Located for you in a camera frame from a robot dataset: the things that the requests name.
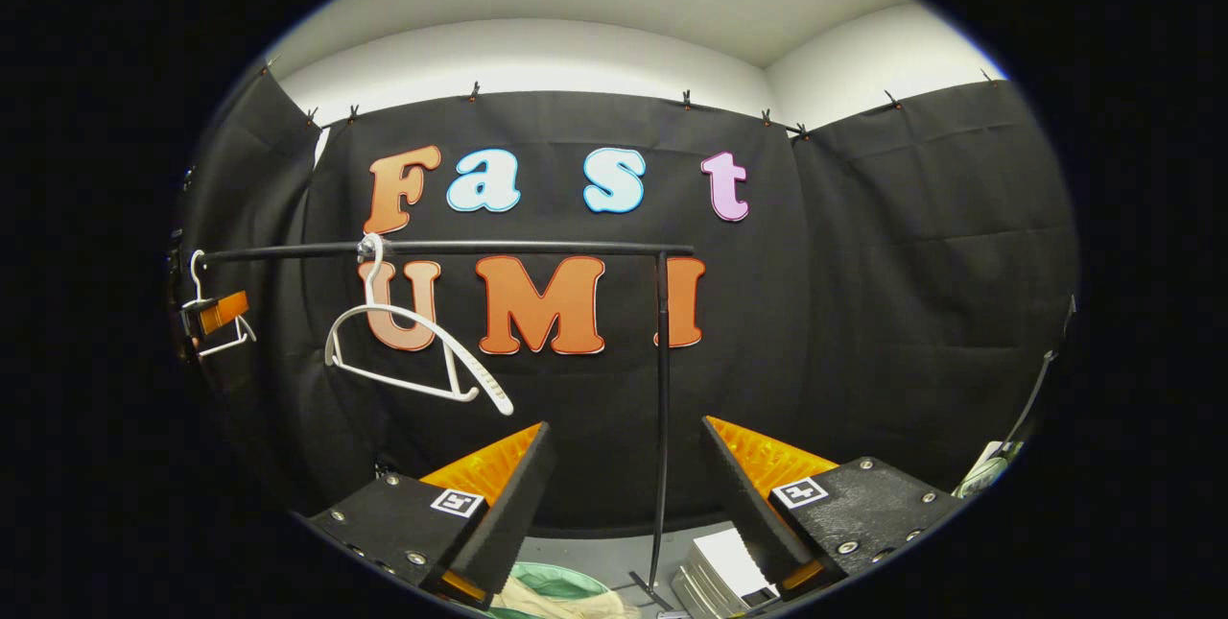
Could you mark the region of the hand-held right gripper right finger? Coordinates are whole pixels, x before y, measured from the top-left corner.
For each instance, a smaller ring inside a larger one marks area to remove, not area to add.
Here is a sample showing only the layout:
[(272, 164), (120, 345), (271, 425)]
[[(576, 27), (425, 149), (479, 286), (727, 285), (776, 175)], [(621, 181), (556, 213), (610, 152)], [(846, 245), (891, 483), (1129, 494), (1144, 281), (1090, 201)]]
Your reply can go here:
[(837, 464), (727, 419), (700, 426), (715, 497), (782, 601), (872, 572), (965, 504), (876, 457)]

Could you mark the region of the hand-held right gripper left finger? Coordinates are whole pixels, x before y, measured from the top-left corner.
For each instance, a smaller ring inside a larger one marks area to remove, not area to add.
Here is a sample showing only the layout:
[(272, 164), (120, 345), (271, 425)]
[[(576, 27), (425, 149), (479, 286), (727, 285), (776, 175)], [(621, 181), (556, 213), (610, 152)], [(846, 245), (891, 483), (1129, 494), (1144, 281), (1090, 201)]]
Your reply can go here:
[(399, 583), (486, 610), (556, 462), (553, 427), (535, 422), (426, 477), (388, 470), (307, 523)]

